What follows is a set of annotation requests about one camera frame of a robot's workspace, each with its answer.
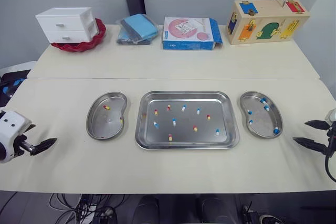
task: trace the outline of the pink and blue box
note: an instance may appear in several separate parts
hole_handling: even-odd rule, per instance
[[[163,49],[212,50],[222,44],[218,23],[212,18],[164,19]]]

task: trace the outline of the table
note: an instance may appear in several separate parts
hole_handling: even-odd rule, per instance
[[[94,50],[70,53],[49,46],[29,78],[318,79],[292,41],[224,45],[212,51],[163,50],[161,35],[149,46],[118,45],[118,25],[107,25]]]
[[[143,150],[134,135],[141,97],[152,90],[218,90],[233,104],[240,142],[231,150]],[[86,132],[86,116],[100,95],[120,91],[128,98],[125,127],[110,141]],[[252,136],[239,98],[246,91],[268,95],[283,117],[273,140]],[[320,80],[137,80],[27,79],[7,105],[37,126],[32,144],[57,137],[34,157],[27,153],[0,165],[0,189],[95,194],[275,193],[336,189],[324,171],[324,156],[292,140],[326,144],[325,132],[303,123],[324,119],[335,100]],[[336,174],[336,157],[330,171]]]

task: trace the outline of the metal dish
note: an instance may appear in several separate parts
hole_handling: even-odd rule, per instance
[[[247,128],[254,136],[270,139],[281,135],[284,129],[281,114],[266,95],[246,92],[240,97],[240,106],[245,114]]]
[[[149,92],[136,124],[135,139],[144,149],[229,149],[239,142],[230,99],[218,91]]]
[[[124,127],[126,105],[126,96],[119,92],[97,98],[86,120],[88,134],[96,140],[108,140],[119,135]]]

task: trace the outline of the rectangular tray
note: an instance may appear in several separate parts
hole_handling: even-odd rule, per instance
[[[136,124],[135,139],[144,149],[229,149],[239,142],[231,101],[218,91],[149,92]]]

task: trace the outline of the blue cloth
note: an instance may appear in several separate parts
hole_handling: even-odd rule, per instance
[[[137,45],[150,45],[151,42],[152,39],[145,39],[143,41],[138,42]],[[134,45],[133,41],[130,39],[126,30],[123,27],[120,29],[120,32],[118,34],[117,43],[123,45]]]
[[[158,34],[156,26],[143,14],[136,14],[120,21],[128,36],[135,43],[153,38]]]

